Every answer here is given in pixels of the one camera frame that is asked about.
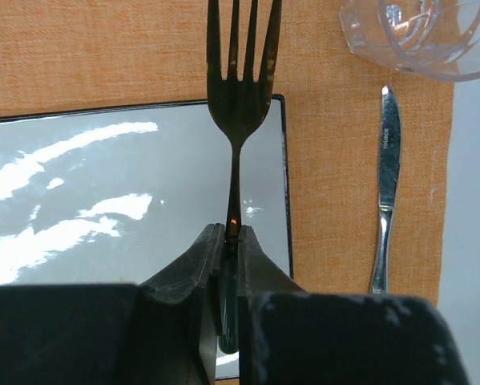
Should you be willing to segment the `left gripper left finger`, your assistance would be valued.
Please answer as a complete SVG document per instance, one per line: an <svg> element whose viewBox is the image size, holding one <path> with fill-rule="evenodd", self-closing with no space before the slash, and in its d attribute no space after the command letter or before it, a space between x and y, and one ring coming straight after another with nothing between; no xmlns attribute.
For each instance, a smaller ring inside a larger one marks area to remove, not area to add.
<svg viewBox="0 0 480 385"><path fill-rule="evenodd" d="M146 280L0 286L0 384L212 384L224 227Z"/></svg>

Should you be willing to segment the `silver knife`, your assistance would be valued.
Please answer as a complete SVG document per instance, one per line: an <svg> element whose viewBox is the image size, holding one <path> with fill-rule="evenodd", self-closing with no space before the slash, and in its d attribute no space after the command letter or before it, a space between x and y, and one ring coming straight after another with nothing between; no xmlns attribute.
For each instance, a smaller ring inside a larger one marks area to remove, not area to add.
<svg viewBox="0 0 480 385"><path fill-rule="evenodd" d="M389 241L401 163L401 117L390 86L381 89L381 130L378 160L378 232L370 292L389 292Z"/></svg>

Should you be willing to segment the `green handled utensil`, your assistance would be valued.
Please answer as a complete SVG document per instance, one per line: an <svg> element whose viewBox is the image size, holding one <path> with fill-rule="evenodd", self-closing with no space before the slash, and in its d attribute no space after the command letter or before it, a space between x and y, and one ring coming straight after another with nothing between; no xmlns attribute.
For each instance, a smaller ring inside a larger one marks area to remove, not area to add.
<svg viewBox="0 0 480 385"><path fill-rule="evenodd" d="M259 79L254 79L258 2L251 4L243 78L238 78L238 43L240 3L232 5L232 22L227 77L222 77L220 53L220 11L217 1L208 3L207 22L207 100L217 127L232 148L232 166L225 222L224 253L220 261L220 308L222 331L219 347L227 355L239 350L237 288L237 251L242 226L240 204L240 152L250 135L264 122L272 100L282 2L273 1L260 64Z"/></svg>

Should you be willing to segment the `orange cloth placemat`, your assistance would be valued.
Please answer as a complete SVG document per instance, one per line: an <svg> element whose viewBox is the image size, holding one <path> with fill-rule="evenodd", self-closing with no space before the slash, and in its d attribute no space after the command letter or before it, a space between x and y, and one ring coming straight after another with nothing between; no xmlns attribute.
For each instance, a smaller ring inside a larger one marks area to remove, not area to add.
<svg viewBox="0 0 480 385"><path fill-rule="evenodd" d="M380 93L402 121L392 290L438 300L454 88L351 55L338 1L283 4L275 91L286 101L294 273L362 292L377 232ZM204 1L0 1L0 116L201 99Z"/></svg>

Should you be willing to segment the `white square plate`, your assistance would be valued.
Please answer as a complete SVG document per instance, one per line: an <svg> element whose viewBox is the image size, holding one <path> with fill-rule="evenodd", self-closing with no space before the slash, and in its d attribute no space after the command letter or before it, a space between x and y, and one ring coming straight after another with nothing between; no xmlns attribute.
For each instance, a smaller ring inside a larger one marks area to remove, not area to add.
<svg viewBox="0 0 480 385"><path fill-rule="evenodd" d="M230 156L202 101L0 123L0 285L146 280L224 221Z"/></svg>

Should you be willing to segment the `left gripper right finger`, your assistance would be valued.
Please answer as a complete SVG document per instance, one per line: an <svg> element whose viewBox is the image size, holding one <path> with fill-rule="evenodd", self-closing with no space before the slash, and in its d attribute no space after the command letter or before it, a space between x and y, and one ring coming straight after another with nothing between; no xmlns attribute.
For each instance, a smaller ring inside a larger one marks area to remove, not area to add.
<svg viewBox="0 0 480 385"><path fill-rule="evenodd" d="M264 253L238 244L242 384L466 384L446 321L426 299L311 294Z"/></svg>

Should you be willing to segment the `clear plastic cup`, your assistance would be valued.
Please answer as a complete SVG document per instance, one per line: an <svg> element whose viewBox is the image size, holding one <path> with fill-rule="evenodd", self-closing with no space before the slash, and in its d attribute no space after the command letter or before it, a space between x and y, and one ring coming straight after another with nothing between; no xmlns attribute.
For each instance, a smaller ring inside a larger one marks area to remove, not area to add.
<svg viewBox="0 0 480 385"><path fill-rule="evenodd" d="M446 82L480 79L480 1L345 1L349 51Z"/></svg>

